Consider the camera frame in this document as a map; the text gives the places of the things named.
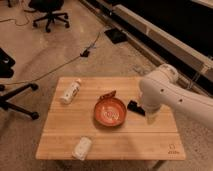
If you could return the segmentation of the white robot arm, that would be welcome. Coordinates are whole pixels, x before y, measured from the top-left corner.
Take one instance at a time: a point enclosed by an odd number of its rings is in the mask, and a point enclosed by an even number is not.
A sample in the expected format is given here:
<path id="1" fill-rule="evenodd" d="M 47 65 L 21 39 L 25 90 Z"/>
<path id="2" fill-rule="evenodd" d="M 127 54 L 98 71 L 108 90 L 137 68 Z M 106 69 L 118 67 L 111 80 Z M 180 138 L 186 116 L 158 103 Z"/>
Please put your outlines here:
<path id="1" fill-rule="evenodd" d="M 170 64 L 162 64 L 142 77 L 141 106 L 148 120 L 152 121 L 161 106 L 167 105 L 213 131 L 213 98 L 177 86 L 178 78 L 177 69 Z"/>

